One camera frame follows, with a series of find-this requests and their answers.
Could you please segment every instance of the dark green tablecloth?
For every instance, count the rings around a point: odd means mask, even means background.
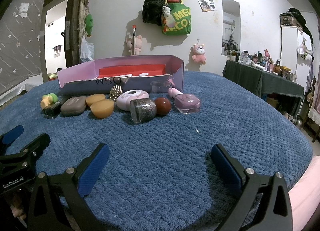
[[[300,103],[303,101],[302,86],[274,73],[228,60],[222,75],[260,98],[272,93],[294,98],[292,110],[288,111],[293,116],[297,114]]]

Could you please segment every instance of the red-brown sphere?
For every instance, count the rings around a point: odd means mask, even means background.
[[[159,116],[167,115],[171,109],[170,100],[164,97],[156,98],[155,104],[157,107],[157,115]]]

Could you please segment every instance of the purple box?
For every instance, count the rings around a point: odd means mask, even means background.
[[[100,68],[139,64],[165,64],[167,74],[97,78]],[[154,80],[169,80],[182,92],[183,69],[183,60],[173,55],[136,55],[87,61],[58,71],[57,75],[63,95],[107,94],[114,85],[120,85],[124,92],[132,89],[150,92]]]

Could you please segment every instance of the table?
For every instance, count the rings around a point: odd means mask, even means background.
[[[260,98],[272,93],[287,97],[282,100],[286,105],[285,110],[294,118],[297,115],[304,97],[304,89],[299,84],[274,73],[230,60],[227,60],[222,74]]]
[[[262,99],[208,72],[185,71],[183,91],[201,99],[199,113],[183,115],[172,108],[139,125],[117,107],[101,120],[90,110],[46,119],[40,101],[44,94],[59,95],[53,80],[1,110],[0,132],[18,124],[25,129],[7,154],[49,134],[51,143],[36,163],[37,172],[48,175],[77,166],[106,143],[109,160],[85,201],[108,230],[214,229],[235,201],[210,158],[216,143],[259,174],[282,171],[289,189],[305,172],[312,158],[309,141]]]

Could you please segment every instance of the backpack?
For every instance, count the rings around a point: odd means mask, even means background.
[[[142,8],[142,20],[145,23],[161,26],[163,0],[145,0]]]

